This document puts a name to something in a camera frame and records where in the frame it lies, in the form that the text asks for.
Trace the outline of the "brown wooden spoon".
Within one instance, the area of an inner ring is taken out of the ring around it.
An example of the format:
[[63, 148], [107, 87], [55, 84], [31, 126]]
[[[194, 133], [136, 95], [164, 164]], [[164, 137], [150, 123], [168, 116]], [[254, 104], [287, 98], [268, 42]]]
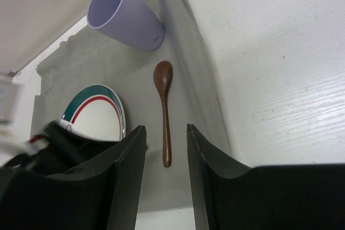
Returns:
[[170, 126], [168, 116], [168, 93], [173, 78], [173, 67], [168, 61], [162, 61], [154, 69], [154, 84], [162, 104], [163, 116], [163, 166], [168, 168], [172, 163]]

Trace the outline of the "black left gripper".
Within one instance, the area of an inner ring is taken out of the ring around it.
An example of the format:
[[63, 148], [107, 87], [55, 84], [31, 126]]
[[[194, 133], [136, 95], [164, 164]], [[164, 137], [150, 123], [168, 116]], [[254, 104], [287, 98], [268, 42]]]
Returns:
[[23, 171], [41, 175], [96, 176], [121, 160], [121, 142], [97, 141], [74, 134], [56, 122], [26, 142], [1, 141], [18, 156], [1, 166], [1, 176]]

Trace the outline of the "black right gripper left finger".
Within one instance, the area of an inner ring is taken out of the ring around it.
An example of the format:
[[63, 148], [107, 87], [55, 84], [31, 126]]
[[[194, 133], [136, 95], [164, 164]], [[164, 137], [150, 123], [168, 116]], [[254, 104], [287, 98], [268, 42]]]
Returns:
[[146, 128], [64, 173], [1, 168], [1, 229], [134, 229]]

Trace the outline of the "white plate green rim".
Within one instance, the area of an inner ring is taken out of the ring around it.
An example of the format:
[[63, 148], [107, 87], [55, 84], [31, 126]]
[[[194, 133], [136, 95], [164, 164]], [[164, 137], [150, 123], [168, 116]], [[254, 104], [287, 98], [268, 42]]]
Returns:
[[98, 141], [122, 140], [126, 117], [118, 95], [102, 84], [81, 90], [68, 104], [59, 124], [70, 132]]

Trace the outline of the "lilac plastic cup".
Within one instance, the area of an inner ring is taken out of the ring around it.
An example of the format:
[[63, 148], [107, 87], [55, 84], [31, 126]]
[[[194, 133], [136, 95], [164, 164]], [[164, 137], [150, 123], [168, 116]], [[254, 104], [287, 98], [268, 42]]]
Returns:
[[144, 0], [91, 0], [87, 12], [90, 28], [143, 51], [157, 49], [164, 27]]

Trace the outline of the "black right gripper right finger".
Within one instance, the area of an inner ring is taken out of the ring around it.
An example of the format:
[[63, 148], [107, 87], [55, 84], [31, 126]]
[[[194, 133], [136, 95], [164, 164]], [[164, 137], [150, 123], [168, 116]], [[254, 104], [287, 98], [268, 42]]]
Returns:
[[197, 229], [344, 229], [344, 165], [248, 167], [187, 126]]

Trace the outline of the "grey cloth placemat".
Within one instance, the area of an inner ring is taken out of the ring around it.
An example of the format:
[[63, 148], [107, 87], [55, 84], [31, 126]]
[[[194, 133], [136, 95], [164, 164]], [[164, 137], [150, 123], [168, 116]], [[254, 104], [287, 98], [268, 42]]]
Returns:
[[[158, 49], [139, 51], [86, 27], [62, 42], [37, 72], [41, 93], [34, 100], [31, 132], [62, 116], [84, 87], [101, 83], [119, 96], [126, 130], [143, 125], [148, 151], [139, 212], [192, 206], [187, 159], [187, 125], [194, 124], [213, 144], [229, 151], [218, 105], [212, 65], [188, 0], [145, 0], [162, 19], [165, 37]], [[162, 164], [162, 108], [153, 81], [156, 65], [171, 62], [168, 96], [172, 164]]]

